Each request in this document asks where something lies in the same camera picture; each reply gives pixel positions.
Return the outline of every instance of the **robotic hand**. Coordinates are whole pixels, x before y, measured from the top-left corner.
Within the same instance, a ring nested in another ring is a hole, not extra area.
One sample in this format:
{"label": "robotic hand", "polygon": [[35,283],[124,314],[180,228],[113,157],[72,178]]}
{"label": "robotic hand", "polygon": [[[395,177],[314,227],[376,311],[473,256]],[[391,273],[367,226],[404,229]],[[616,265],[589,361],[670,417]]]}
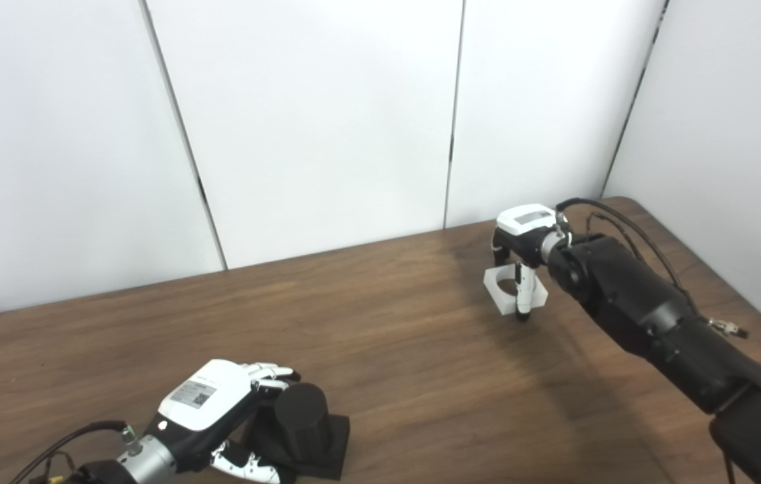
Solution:
{"label": "robotic hand", "polygon": [[[621,226],[633,252],[612,237],[572,232],[562,212],[576,204],[597,206],[635,230],[662,261],[672,283],[652,272]],[[709,431],[725,458],[761,484],[761,364],[724,338],[747,333],[700,315],[663,253],[609,206],[571,199],[556,212],[526,205],[504,214],[497,219],[492,243],[495,264],[515,252],[531,270],[547,266],[556,285],[614,342],[647,359],[701,411],[715,416]]]}
{"label": "robotic hand", "polygon": [[132,436],[122,456],[87,463],[67,481],[159,484],[174,474],[212,466],[250,481],[294,482],[295,475],[288,469],[273,465],[228,436],[261,404],[299,380],[291,368],[276,364],[211,360],[162,400],[141,441]]}

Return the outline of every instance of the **qr code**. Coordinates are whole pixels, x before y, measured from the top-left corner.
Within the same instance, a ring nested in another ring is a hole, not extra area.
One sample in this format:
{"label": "qr code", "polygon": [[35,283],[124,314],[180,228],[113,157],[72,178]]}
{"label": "qr code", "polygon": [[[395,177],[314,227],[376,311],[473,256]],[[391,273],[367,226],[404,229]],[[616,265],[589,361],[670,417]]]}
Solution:
{"label": "qr code", "polygon": [[214,393],[216,393],[216,389],[212,386],[188,380],[175,390],[169,399],[173,399],[174,401],[189,405],[193,408],[201,408]]}

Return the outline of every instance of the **white wall panel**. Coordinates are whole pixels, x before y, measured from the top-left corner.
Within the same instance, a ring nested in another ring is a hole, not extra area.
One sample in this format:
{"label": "white wall panel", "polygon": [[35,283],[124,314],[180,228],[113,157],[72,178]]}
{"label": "white wall panel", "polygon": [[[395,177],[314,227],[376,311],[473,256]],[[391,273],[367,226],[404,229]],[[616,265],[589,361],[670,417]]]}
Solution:
{"label": "white wall panel", "polygon": [[143,19],[0,0],[0,310],[221,268]]}
{"label": "white wall panel", "polygon": [[467,3],[448,226],[598,195],[663,5]]}
{"label": "white wall panel", "polygon": [[761,311],[761,1],[671,0],[607,196],[637,199]]}
{"label": "white wall panel", "polygon": [[442,226],[461,2],[148,4],[228,266]]}

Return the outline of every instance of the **black cable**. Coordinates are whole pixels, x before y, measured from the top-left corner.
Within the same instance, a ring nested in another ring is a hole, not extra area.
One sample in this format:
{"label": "black cable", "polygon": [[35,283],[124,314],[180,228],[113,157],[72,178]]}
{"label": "black cable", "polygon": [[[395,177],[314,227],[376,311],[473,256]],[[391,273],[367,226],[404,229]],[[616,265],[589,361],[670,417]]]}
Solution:
{"label": "black cable", "polygon": [[733,461],[724,453],[724,465],[727,467],[727,482],[728,484],[736,484],[736,476],[733,475]]}
{"label": "black cable", "polygon": [[37,469],[37,466],[40,465],[40,463],[43,462],[43,460],[46,460],[49,458],[49,456],[52,456],[52,454],[55,453],[56,450],[63,447],[64,445],[67,445],[68,442],[75,438],[79,438],[82,435],[85,435],[86,433],[91,432],[97,432],[97,431],[115,431],[115,432],[122,432],[123,429],[126,428],[126,422],[120,421],[120,420],[103,420],[100,422],[93,422],[89,423],[87,426],[83,426],[80,429],[77,429],[73,432],[68,433],[64,438],[61,438],[58,442],[55,442],[49,448],[46,450],[43,450],[42,454],[39,454],[34,460],[31,460],[31,463],[27,466],[25,466],[24,469],[19,471],[19,474],[17,474],[10,482],[9,484],[19,484],[22,482],[22,480],[28,475],[31,474],[31,471],[34,469]]}
{"label": "black cable", "polygon": [[605,215],[601,214],[601,212],[592,212],[590,216],[587,217],[587,236],[590,235],[590,223],[592,223],[593,218],[604,220],[606,223],[614,226],[615,229],[620,231],[620,234],[623,234],[623,239],[626,239],[626,244],[632,250],[632,254],[635,254],[635,258],[637,258],[639,261],[642,261],[642,263],[647,263],[647,261],[645,261],[644,257],[641,255],[641,251],[638,250],[638,246],[635,245],[635,242],[633,242],[632,238],[629,236],[629,233],[626,232],[626,229],[623,229],[623,226],[616,223],[616,220],[613,220],[613,218],[605,217]]}
{"label": "black cable", "polygon": [[657,245],[655,245],[655,242],[652,242],[652,239],[650,239],[647,233],[645,233],[641,227],[638,227],[637,224],[633,223],[629,217],[626,217],[625,215],[621,214],[610,206],[605,205],[604,203],[587,198],[570,198],[565,202],[558,203],[557,211],[563,212],[566,208],[569,208],[569,206],[572,205],[592,205],[604,212],[608,212],[615,218],[619,218],[619,221],[629,226],[630,229],[634,230],[639,236],[641,236],[641,239],[645,242],[645,244],[649,246],[656,257],[658,257],[658,261],[661,262],[661,264],[664,266],[664,269],[667,270],[667,274],[670,276],[670,281],[673,283],[673,285],[676,286],[679,291],[685,293],[685,289],[682,288],[682,283],[679,282],[679,276],[676,275],[676,271],[673,270],[673,266],[670,265],[670,261],[667,260],[667,257],[664,257],[664,253],[660,248],[658,248]]}

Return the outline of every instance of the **robotic finger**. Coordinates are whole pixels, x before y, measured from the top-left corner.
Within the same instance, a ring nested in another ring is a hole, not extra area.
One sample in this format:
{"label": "robotic finger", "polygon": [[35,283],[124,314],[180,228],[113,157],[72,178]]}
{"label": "robotic finger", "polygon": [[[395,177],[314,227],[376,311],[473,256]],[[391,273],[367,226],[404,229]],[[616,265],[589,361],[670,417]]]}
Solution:
{"label": "robotic finger", "polygon": [[246,481],[293,484],[297,479],[288,469],[274,465],[230,439],[214,450],[210,466]]}

